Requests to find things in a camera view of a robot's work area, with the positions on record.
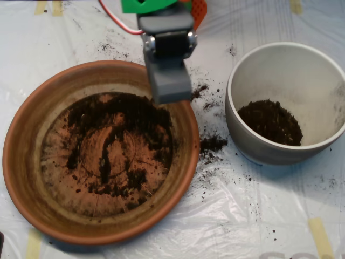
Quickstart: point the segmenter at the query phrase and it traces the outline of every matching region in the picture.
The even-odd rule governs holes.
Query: red cable
[[[105,12],[107,13],[107,15],[109,15],[109,17],[121,28],[123,29],[125,32],[132,34],[132,35],[141,35],[144,33],[144,31],[142,30],[132,30],[130,28],[128,28],[125,24],[123,24],[122,21],[120,21],[115,15],[113,15],[109,9],[103,4],[103,0],[99,0],[99,3],[101,4],[101,6],[103,7],[103,9],[105,10]]]

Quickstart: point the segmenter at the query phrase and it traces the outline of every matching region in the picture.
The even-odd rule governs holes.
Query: table surface
[[[119,3],[106,3],[119,13]],[[121,31],[97,1],[63,1],[61,16],[51,2],[43,6],[47,12],[40,12],[41,5],[45,2],[0,1],[1,145],[21,103],[54,74],[95,60],[143,64],[141,39]],[[132,16],[122,18],[134,24]],[[345,258],[345,136],[298,165],[258,166],[233,144],[224,111],[234,64],[259,45],[308,44],[345,69],[344,24],[344,0],[209,0],[187,66],[193,88],[209,86],[191,102],[200,132],[228,139],[214,153],[219,159],[210,164],[200,159],[185,196],[152,229],[91,248],[38,233],[13,205],[1,174],[1,258],[317,258],[309,227],[317,217],[335,258]],[[213,105],[204,108],[208,103]]]

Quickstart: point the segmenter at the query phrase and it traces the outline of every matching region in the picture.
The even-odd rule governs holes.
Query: green 3d-printed part
[[[185,7],[187,7],[187,9],[188,9],[189,11],[192,10],[192,1],[189,1],[189,2],[187,2],[187,3],[184,3],[184,5],[185,5]]]
[[[124,13],[148,13],[176,3],[177,0],[121,0]]]

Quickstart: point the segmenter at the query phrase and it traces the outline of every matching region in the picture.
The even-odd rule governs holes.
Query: white pot rim
[[[340,68],[340,66],[330,57],[328,57],[326,54],[324,54],[323,52],[304,45],[304,44],[300,44],[300,43],[294,43],[294,42],[276,42],[276,43],[269,43],[269,44],[265,44],[262,45],[260,47],[257,47],[253,50],[251,50],[250,52],[248,52],[247,54],[245,54],[241,60],[235,65],[235,67],[233,68],[233,70],[231,71],[230,77],[229,77],[229,81],[227,82],[227,90],[226,90],[226,94],[227,97],[229,98],[230,101],[230,106],[232,111],[234,112],[236,118],[238,119],[238,121],[242,124],[243,127],[245,127],[246,130],[248,130],[252,135],[254,135],[255,137],[257,137],[258,139],[260,139],[261,141],[270,144],[272,146],[275,147],[279,147],[285,150],[307,150],[307,149],[315,149],[315,148],[320,148],[322,146],[327,146],[330,143],[332,143],[333,141],[335,141],[337,138],[339,138],[341,136],[341,134],[345,131],[345,124],[330,138],[319,142],[317,144],[312,144],[312,145],[308,145],[308,146],[287,146],[287,145],[282,145],[273,141],[270,141],[264,137],[262,137],[261,135],[259,135],[258,133],[256,133],[254,130],[252,130],[251,128],[248,127],[248,125],[242,120],[242,118],[238,115],[235,106],[233,104],[233,100],[232,100],[232,94],[231,94],[231,85],[232,85],[232,80],[233,80],[233,76],[236,73],[236,71],[238,70],[238,67],[243,63],[244,60],[246,60],[249,56],[251,56],[253,53],[258,52],[260,50],[269,48],[269,47],[274,47],[274,46],[293,46],[293,47],[299,47],[301,49],[305,49],[308,51],[312,51],[315,54],[321,56],[322,58],[324,58],[326,61],[328,61],[330,64],[332,64],[332,66],[338,71],[338,73],[341,75],[343,81],[345,81],[345,72]]]

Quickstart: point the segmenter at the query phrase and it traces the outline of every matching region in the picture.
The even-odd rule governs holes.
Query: terracotta saucer
[[[136,236],[193,178],[199,132],[189,102],[155,105],[143,66],[101,61],[38,87],[6,136],[3,172],[20,213],[75,244]]]

